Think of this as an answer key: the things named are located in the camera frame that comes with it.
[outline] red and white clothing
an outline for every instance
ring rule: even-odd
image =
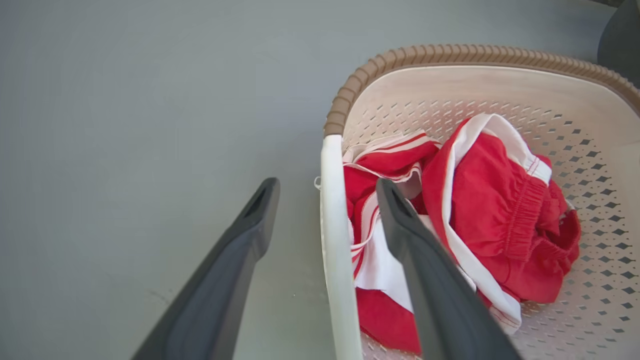
[[[382,345],[420,352],[403,268],[380,221],[379,177],[398,185],[505,332],[520,326],[521,300],[555,300],[577,258],[579,221],[548,160],[504,118],[468,119],[442,148],[424,131],[374,140],[343,162],[360,326]]]

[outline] white basket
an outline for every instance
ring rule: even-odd
[[[457,122],[498,113],[578,209],[580,257],[553,304],[527,302],[513,336],[524,358],[637,358],[640,350],[640,94],[614,72],[496,46],[413,46],[377,55],[333,101],[322,150],[323,255],[339,359],[413,359],[360,335],[342,152],[422,128],[446,141]]]

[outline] table surface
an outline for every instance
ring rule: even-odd
[[[585,0],[3,1],[0,358],[130,357],[269,176],[280,208],[235,358],[334,358],[313,181],[347,76],[421,43],[594,61],[613,11]]]

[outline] gray table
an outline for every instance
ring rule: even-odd
[[[333,358],[312,182],[346,77],[387,48],[430,42],[593,61],[612,11],[584,0],[2,1],[0,358],[128,358],[267,176],[282,181],[280,209],[236,359]]]

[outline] brown woven rim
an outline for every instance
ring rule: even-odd
[[[324,135],[341,135],[353,103],[373,81],[399,69],[438,65],[490,65],[541,70],[607,87],[640,115],[640,92],[618,73],[566,56],[494,45],[417,45],[376,55],[349,76],[333,99]]]

